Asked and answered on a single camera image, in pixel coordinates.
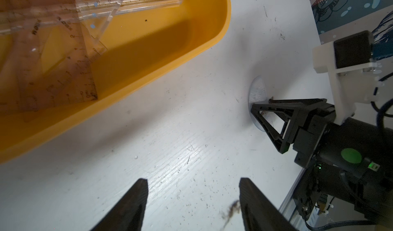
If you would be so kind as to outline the thin clear straight ruler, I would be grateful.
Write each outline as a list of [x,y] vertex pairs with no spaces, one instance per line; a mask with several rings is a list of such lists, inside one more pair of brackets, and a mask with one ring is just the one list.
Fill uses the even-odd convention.
[[[182,2],[183,0],[124,0],[116,15],[177,6],[182,4]],[[50,19],[52,16],[61,16],[66,21],[69,21],[73,16],[78,16],[78,10],[75,4],[55,4],[50,6],[36,6],[29,9],[18,9],[11,12],[2,12],[1,35],[8,35],[22,30],[24,28],[24,20],[38,19],[43,27],[55,25],[56,22]]]

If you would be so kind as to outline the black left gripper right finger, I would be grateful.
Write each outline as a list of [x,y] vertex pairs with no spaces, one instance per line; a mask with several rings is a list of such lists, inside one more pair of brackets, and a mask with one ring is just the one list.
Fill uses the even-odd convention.
[[239,202],[245,230],[296,230],[249,178],[240,179],[239,190]]

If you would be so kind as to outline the clear blue protractor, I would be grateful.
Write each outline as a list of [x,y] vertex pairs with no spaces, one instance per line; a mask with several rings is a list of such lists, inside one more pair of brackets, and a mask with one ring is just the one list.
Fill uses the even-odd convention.
[[256,104],[267,104],[268,97],[264,85],[263,78],[259,75],[251,83],[248,95],[248,111],[254,125],[262,132],[265,132],[262,125],[257,121],[254,115],[251,113],[252,105]]

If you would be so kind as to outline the clear blue triangle set square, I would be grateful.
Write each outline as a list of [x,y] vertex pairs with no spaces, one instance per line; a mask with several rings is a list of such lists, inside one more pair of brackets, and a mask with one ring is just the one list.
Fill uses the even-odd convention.
[[100,40],[124,0],[75,0],[78,16],[95,40]]

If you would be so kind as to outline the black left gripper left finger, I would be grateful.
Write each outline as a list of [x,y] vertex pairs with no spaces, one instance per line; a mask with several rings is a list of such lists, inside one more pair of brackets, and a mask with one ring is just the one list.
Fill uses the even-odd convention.
[[93,231],[140,231],[148,198],[148,181],[138,179]]

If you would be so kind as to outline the pink triangle set square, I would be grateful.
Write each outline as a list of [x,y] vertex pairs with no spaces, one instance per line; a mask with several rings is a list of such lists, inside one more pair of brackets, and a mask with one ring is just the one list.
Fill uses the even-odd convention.
[[106,48],[75,18],[56,16],[50,22],[37,20],[31,33],[21,34],[17,67],[23,111],[98,100],[91,65]]

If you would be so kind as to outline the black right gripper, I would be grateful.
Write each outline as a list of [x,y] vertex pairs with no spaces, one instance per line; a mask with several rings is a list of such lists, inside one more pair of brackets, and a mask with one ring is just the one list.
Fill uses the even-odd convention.
[[[291,135],[294,126],[293,115],[297,108],[305,108],[310,112],[308,112],[305,124],[299,128],[293,142]],[[284,121],[280,133],[263,117],[261,112],[273,112]],[[336,117],[334,106],[328,104],[326,99],[270,99],[269,104],[253,104],[251,114],[263,127],[279,153],[286,153],[290,144],[294,143],[293,150],[297,152],[294,162],[304,169],[313,164],[313,155],[319,141],[326,127]]]

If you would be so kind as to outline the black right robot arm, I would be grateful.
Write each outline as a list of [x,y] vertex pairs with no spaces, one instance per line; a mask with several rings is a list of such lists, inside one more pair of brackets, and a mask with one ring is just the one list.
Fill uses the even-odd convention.
[[308,221],[327,207],[323,195],[354,205],[365,224],[393,226],[393,132],[353,118],[335,124],[335,107],[325,99],[252,103],[251,115],[279,153],[290,148],[304,168],[293,199]]

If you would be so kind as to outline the yellow plastic storage box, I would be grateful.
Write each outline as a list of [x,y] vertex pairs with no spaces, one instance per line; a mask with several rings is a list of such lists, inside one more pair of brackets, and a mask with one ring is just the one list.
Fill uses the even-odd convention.
[[102,37],[106,53],[93,63],[98,100],[1,117],[1,162],[59,136],[217,44],[228,30],[231,0],[117,16]]

